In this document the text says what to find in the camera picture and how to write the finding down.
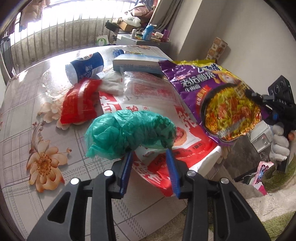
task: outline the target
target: gloved hand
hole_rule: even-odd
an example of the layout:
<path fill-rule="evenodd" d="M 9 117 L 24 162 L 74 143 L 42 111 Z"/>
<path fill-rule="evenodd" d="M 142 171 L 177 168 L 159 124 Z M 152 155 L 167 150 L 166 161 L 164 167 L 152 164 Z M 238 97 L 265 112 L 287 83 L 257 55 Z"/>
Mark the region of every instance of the gloved hand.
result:
<path fill-rule="evenodd" d="M 284 129 L 277 125 L 272 126 L 272 132 L 274 134 L 273 142 L 271 144 L 271 151 L 269 154 L 270 160 L 274 161 L 284 161 L 290 154 L 289 141 L 293 141 L 295 136 L 293 132 L 290 132 L 288 139 L 283 136 Z"/>

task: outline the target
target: floor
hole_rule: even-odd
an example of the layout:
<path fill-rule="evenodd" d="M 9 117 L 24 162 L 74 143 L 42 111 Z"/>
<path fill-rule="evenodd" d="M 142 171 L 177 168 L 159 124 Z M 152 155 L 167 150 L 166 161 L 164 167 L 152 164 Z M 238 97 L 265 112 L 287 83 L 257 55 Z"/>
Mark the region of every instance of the floor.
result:
<path fill-rule="evenodd" d="M 260 161 L 268 159 L 269 152 L 270 149 L 267 148 L 258 154 L 249 138 L 241 136 L 231 147 L 231 151 L 223 164 L 231 177 L 236 178 L 253 168 L 257 168 Z"/>

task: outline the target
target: purple snack bag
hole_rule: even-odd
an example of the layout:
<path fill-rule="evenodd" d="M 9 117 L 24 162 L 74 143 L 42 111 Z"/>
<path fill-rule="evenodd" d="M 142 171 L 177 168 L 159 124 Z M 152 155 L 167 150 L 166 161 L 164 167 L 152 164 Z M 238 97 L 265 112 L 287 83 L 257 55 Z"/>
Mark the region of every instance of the purple snack bag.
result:
<path fill-rule="evenodd" d="M 245 96 L 249 87 L 221 66 L 170 61 L 160 61 L 159 65 L 198 124 L 217 143 L 232 145 L 261 121 L 260 106 Z"/>

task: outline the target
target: red snack packet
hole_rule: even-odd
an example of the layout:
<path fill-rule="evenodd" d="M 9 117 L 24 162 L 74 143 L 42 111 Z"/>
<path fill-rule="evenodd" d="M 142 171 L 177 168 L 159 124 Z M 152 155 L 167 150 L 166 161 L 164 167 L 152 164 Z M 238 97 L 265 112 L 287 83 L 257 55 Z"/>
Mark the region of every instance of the red snack packet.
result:
<path fill-rule="evenodd" d="M 61 114 L 61 123 L 84 122 L 97 117 L 94 104 L 98 99 L 96 93 L 101 80 L 84 79 L 76 83 L 67 93 Z"/>

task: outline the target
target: noodle bowl image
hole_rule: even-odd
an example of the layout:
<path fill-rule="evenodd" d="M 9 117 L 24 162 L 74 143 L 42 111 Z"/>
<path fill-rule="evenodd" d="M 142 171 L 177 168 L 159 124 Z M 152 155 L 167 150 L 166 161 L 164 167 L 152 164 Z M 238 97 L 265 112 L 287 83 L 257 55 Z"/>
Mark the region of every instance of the noodle bowl image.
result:
<path fill-rule="evenodd" d="M 259 105 L 244 94 L 239 96 L 237 87 L 236 84 L 227 83 L 211 90 L 201 107 L 206 130 L 225 142 L 246 134 L 261 120 Z"/>
<path fill-rule="evenodd" d="M 174 142 L 174 146 L 181 146 L 187 140 L 187 133 L 181 127 L 177 127 L 176 130 L 177 130 L 177 132 L 176 132 L 176 139 Z"/>

